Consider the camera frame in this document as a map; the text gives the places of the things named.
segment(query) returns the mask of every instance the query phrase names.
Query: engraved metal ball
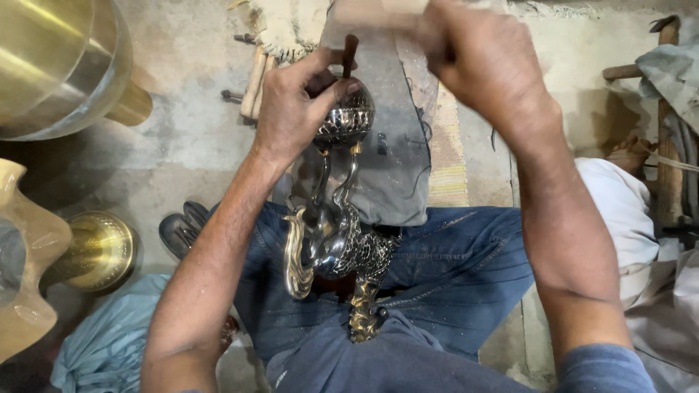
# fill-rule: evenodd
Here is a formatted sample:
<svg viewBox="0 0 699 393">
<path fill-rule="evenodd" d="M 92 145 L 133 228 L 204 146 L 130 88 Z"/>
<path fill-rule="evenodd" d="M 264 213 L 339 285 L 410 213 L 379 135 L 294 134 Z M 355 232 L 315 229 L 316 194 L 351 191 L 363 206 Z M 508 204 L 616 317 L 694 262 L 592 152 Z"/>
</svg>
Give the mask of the engraved metal ball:
<svg viewBox="0 0 699 393">
<path fill-rule="evenodd" d="M 349 147 L 364 139 L 374 123 L 376 107 L 364 85 L 336 104 L 315 134 L 314 143 L 323 149 Z"/>
</svg>

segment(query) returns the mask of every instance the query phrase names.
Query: sleeve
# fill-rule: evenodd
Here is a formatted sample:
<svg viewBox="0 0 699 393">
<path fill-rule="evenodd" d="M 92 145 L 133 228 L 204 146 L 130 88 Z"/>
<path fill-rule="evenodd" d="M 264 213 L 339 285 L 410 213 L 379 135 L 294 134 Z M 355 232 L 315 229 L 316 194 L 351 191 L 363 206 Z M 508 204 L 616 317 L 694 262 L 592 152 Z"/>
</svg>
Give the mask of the sleeve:
<svg viewBox="0 0 699 393">
<path fill-rule="evenodd" d="M 556 393 L 655 392 L 641 359 L 615 344 L 583 345 L 568 352 L 559 367 Z"/>
</svg>

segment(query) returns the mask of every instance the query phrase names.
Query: man's right hand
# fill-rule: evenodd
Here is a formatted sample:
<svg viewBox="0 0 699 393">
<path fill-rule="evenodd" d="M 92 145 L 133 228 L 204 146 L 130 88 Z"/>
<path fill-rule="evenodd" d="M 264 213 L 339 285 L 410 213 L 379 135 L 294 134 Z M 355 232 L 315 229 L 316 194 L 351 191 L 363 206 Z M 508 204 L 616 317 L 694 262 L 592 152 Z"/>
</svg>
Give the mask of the man's right hand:
<svg viewBox="0 0 699 393">
<path fill-rule="evenodd" d="M 528 119 L 560 121 L 560 106 L 546 90 L 525 24 L 451 0 L 432 0 L 421 24 L 413 31 L 430 71 L 513 150 L 539 139 L 542 127 L 529 127 Z"/>
</svg>

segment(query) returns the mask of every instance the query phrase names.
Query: gray cloth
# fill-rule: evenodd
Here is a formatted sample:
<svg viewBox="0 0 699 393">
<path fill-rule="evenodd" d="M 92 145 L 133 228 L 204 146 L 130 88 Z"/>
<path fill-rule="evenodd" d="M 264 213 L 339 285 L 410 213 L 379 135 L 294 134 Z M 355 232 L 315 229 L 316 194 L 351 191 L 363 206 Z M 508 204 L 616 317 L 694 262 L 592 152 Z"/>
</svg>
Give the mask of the gray cloth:
<svg viewBox="0 0 699 393">
<path fill-rule="evenodd" d="M 679 242 L 661 239 L 661 255 L 626 324 L 636 353 L 661 393 L 699 392 L 699 249 L 663 257 Z"/>
<path fill-rule="evenodd" d="M 362 143 L 359 172 L 350 202 L 367 224 L 417 226 L 427 220 L 430 155 L 425 132 L 410 98 L 403 67 L 392 33 L 373 29 L 351 29 L 333 21 L 328 14 L 321 45 L 343 48 L 345 36 L 359 38 L 352 72 L 367 87 L 376 105 L 371 131 Z M 350 166 L 348 151 L 331 151 L 331 177 L 327 196 L 345 179 Z M 291 204 L 305 205 L 317 182 L 321 158 L 311 145 L 294 165 Z"/>
<path fill-rule="evenodd" d="M 645 77 L 640 94 L 668 100 L 677 114 L 699 129 L 699 43 L 661 45 L 636 59 Z"/>
</svg>

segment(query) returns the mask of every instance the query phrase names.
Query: foot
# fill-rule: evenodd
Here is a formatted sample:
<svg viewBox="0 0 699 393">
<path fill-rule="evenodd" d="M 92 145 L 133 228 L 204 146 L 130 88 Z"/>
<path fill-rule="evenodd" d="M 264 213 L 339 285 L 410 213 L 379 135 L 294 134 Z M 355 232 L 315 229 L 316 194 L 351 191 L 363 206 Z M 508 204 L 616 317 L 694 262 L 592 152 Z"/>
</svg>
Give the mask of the foot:
<svg viewBox="0 0 699 393">
<path fill-rule="evenodd" d="M 606 160 L 632 176 L 641 178 L 643 176 L 643 164 L 651 155 L 644 148 L 653 151 L 656 149 L 656 146 L 646 139 L 638 139 L 637 136 L 632 135 L 614 146 L 612 154 Z"/>
</svg>

